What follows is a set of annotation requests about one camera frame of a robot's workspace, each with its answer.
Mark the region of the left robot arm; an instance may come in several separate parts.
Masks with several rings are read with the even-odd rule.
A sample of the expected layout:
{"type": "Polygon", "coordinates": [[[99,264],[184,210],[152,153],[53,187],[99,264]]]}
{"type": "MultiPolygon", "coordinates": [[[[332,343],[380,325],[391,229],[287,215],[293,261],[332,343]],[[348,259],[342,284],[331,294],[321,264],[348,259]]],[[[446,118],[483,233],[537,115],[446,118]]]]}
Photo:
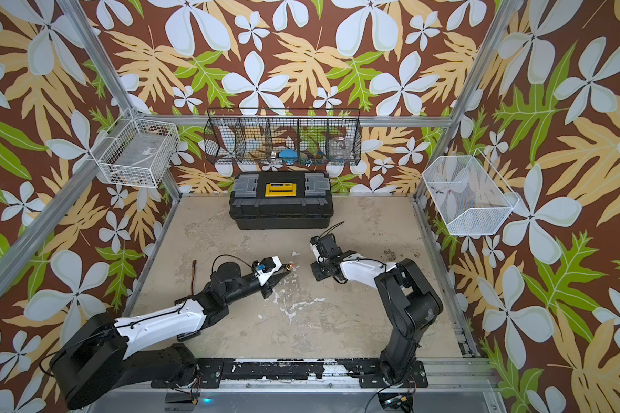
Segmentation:
{"type": "Polygon", "coordinates": [[[292,269],[277,256],[254,262],[248,275],[226,262],[213,270],[203,290],[174,306],[129,318],[91,317],[50,363],[66,407],[82,409],[126,385],[174,388],[199,380],[196,356],[183,342],[225,318],[235,301],[253,294],[270,297],[292,269]]]}

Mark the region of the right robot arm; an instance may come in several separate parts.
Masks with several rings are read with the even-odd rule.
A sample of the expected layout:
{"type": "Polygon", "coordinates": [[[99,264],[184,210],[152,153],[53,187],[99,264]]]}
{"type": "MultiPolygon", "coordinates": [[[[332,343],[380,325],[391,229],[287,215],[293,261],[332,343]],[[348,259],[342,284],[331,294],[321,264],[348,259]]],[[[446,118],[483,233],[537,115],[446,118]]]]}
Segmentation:
{"type": "Polygon", "coordinates": [[[444,311],[439,295],[412,259],[384,263],[356,251],[342,251],[331,233],[312,237],[310,245],[315,280],[359,282],[377,290],[392,325],[378,371],[388,385],[401,383],[412,371],[423,335],[444,311]]]}

